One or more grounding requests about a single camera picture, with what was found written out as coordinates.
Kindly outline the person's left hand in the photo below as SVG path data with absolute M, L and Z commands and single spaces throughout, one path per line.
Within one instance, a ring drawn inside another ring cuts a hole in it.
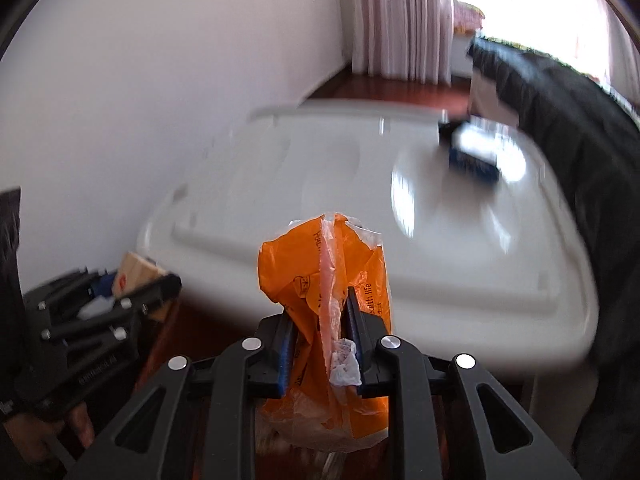
M 72 428 L 84 448 L 94 442 L 94 428 L 87 404 L 75 406 L 60 422 L 44 422 L 34 415 L 18 414 L 3 424 L 4 430 L 27 463 L 42 462 L 51 453 L 50 443 L 65 428 Z

